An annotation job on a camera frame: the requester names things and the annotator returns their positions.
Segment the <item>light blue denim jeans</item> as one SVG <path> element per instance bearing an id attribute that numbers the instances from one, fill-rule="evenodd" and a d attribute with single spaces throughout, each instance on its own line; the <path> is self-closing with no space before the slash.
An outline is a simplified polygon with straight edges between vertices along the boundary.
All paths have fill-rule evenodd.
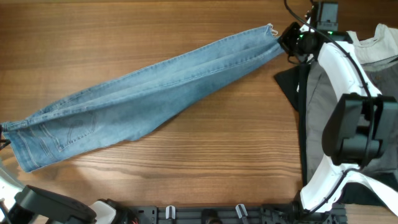
<path id="1" fill-rule="evenodd" d="M 1 125 L 25 172 L 135 141 L 281 54 L 271 24 L 246 30 L 64 97 Z"/>

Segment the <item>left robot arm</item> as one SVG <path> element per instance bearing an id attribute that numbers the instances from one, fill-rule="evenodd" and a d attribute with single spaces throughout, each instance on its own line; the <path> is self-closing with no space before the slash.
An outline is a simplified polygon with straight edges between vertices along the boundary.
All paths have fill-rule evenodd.
<path id="1" fill-rule="evenodd" d="M 75 156 L 69 152 L 79 141 L 96 132 L 94 122 L 75 121 L 65 124 L 36 124 L 12 130 L 1 125 L 5 144 L 10 144 L 17 161 L 32 172 Z M 27 185 L 17 191 L 16 204 L 9 212 L 11 223 L 29 223 L 36 215 L 59 223 L 140 223 L 137 215 L 109 200 L 87 206 L 78 200 Z"/>

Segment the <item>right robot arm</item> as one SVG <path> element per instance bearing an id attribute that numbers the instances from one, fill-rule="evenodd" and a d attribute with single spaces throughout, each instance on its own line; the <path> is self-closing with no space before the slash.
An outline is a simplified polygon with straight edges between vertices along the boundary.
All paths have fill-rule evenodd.
<path id="1" fill-rule="evenodd" d="M 387 147 L 397 101 L 369 80 L 354 52 L 353 41 L 338 30 L 338 3 L 312 2 L 278 39 L 300 66 L 318 62 L 336 95 L 337 105 L 322 134 L 323 158 L 290 210 L 293 222 L 324 220 L 348 183 L 367 187 L 393 213 L 397 192 L 363 174 Z"/>

